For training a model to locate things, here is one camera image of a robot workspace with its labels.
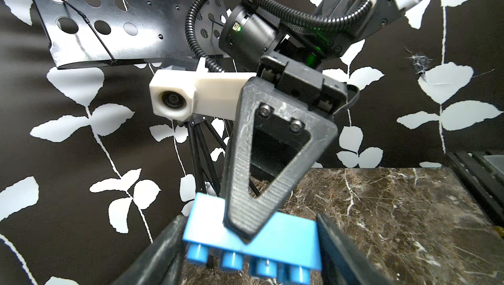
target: screw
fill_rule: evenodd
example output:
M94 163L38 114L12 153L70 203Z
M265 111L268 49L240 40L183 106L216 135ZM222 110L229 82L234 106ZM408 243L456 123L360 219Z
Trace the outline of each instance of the screw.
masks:
M259 107L259 115L261 117L267 118L271 114L271 107L267 104L262 104Z
M303 123L298 119L290 121L289 129L294 133L299 133L303 129Z

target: marble tabletop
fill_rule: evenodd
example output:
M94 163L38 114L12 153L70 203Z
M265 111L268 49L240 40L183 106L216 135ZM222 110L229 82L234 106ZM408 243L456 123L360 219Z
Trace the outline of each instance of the marble tabletop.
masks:
M280 212L328 214L391 283L504 284L504 241L449 168L311 169ZM217 265L182 284L276 284Z

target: black perforated metal plate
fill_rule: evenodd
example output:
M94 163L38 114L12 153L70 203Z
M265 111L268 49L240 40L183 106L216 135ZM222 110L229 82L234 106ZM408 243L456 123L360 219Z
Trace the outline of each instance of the black perforated metal plate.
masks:
M117 64L161 62L167 55L192 56L184 31L191 0L67 1L84 12L91 24L95 25L98 20L106 23L95 26L98 31L105 33L100 34L100 37L118 60ZM34 3L49 36L51 55L58 68L107 65L110 56L74 10L53 0L34 0ZM207 54L224 54L219 49L217 39L222 27L213 23L209 16L222 24L221 16L223 20L227 17L223 0L207 2L196 27L200 31L197 33L198 41ZM73 20L78 31L68 33L75 32L77 27L72 21L60 19L62 17Z

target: black tripod leg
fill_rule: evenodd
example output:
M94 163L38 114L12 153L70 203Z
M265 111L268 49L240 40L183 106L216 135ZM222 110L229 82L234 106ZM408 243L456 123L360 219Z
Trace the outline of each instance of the black tripod leg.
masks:
M201 152L203 154L203 159L205 160L205 164L207 165L208 173L210 174L212 187L214 188L217 196L219 196L220 182L219 178L217 177L217 173L215 172L212 157L210 156L210 152L208 151L207 142L205 141L205 136L203 135L203 130L201 130L201 126L199 124L194 125L193 129L196 137L198 138Z
M207 193L205 181L201 169L200 151L198 150L198 142L196 140L195 127L187 123L187 132L189 134L189 146L191 147L192 169L194 179L196 181L196 192Z
M208 120L205 120L204 122L205 122L205 125L207 126L207 128L210 130L210 133L215 137L217 143L219 143L219 145L221 145L223 150L226 150L226 143L224 143L224 141L219 136L219 134L214 129L214 127L210 124L210 122L208 122Z

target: blue lego brick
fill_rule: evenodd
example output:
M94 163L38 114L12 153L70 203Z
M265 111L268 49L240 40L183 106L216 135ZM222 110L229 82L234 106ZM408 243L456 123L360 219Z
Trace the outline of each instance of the blue lego brick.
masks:
M224 207L222 198L196 195L183 236L189 242L189 262L204 265L209 249L217 248L222 250L223 270L241 270L243 256L248 256L250 275L297 284L310 284L309 271L322 269L317 224L313 220L275 213L258 235L245 244L224 227Z

